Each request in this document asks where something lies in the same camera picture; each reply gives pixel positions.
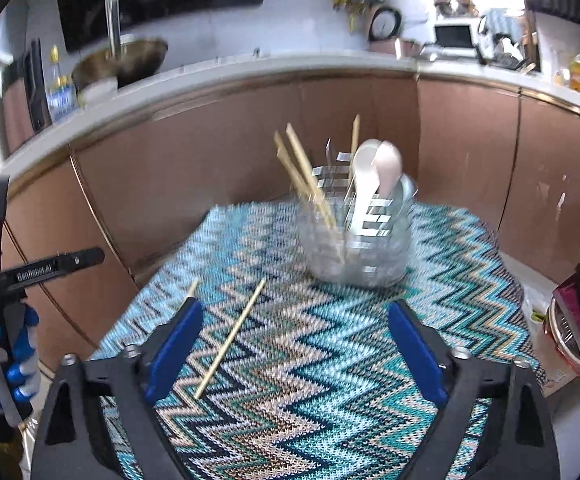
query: clock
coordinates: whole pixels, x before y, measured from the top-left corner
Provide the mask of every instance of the clock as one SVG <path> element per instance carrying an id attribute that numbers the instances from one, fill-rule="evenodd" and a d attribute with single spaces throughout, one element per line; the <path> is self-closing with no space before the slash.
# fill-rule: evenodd
<path id="1" fill-rule="evenodd" d="M 380 7 L 370 22 L 370 41 L 394 38 L 401 27 L 401 13 L 391 7 Z"/>

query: utensil holder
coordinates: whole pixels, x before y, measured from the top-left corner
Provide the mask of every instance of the utensil holder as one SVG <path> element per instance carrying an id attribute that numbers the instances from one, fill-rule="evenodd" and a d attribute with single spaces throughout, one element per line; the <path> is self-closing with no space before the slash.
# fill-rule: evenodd
<path id="1" fill-rule="evenodd" d="M 350 160 L 350 155 L 340 153 L 337 160 Z M 342 285 L 391 286 L 403 279 L 412 254 L 414 181 L 404 174 L 391 198 L 375 196 L 357 235 L 347 231 L 355 208 L 349 165 L 315 168 L 314 176 L 336 227 L 328 226 L 313 199 L 302 201 L 297 229 L 310 271 L 320 280 Z M 405 189 L 408 196 L 403 196 Z"/>

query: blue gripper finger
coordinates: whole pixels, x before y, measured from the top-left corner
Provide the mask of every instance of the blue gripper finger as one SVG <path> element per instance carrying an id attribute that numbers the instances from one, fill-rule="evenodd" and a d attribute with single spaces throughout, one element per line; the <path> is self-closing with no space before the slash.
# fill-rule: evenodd
<path id="1" fill-rule="evenodd" d="M 417 327 L 398 303 L 391 303 L 388 307 L 388 327 L 423 398 L 434 402 L 437 407 L 445 406 L 448 393 L 438 362 Z"/>
<path id="2" fill-rule="evenodd" d="M 203 324 L 203 305 L 194 300 L 152 359 L 144 384 L 144 399 L 151 406 L 170 393 Z"/>

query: white spoon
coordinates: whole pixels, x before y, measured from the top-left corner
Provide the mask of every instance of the white spoon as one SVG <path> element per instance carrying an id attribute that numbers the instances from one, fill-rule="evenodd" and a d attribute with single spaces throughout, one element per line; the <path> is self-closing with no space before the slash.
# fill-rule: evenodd
<path id="1" fill-rule="evenodd" d="M 379 174 L 372 164 L 379 146 L 381 146 L 379 140 L 366 140 L 356 150 L 355 158 L 352 160 L 356 188 L 355 211 L 349 229 L 352 234 L 361 234 L 372 197 L 380 184 Z"/>
<path id="2" fill-rule="evenodd" d="M 401 152 L 393 143 L 386 140 L 376 150 L 372 164 L 379 175 L 379 198 L 388 198 L 403 173 Z"/>

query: table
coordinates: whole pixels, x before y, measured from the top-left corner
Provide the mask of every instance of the table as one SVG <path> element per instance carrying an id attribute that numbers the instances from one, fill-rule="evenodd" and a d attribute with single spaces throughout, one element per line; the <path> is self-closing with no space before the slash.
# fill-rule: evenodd
<path id="1" fill-rule="evenodd" d="M 418 203 L 416 256 L 399 285 L 379 290 L 317 282 L 305 267 L 293 202 L 213 209 L 150 280 L 93 358 L 140 344 L 178 310 L 190 283 L 204 329 L 156 411 L 196 478 L 396 478 L 436 407 L 419 394 L 390 338 L 386 305 L 405 298 L 451 346 L 508 362 L 532 353 L 523 290 L 496 237 L 465 209 Z M 200 377 L 248 298 L 268 279 L 201 400 Z M 141 478 L 113 399 L 104 414 L 128 478 Z M 486 419 L 475 405 L 449 478 L 465 476 Z"/>

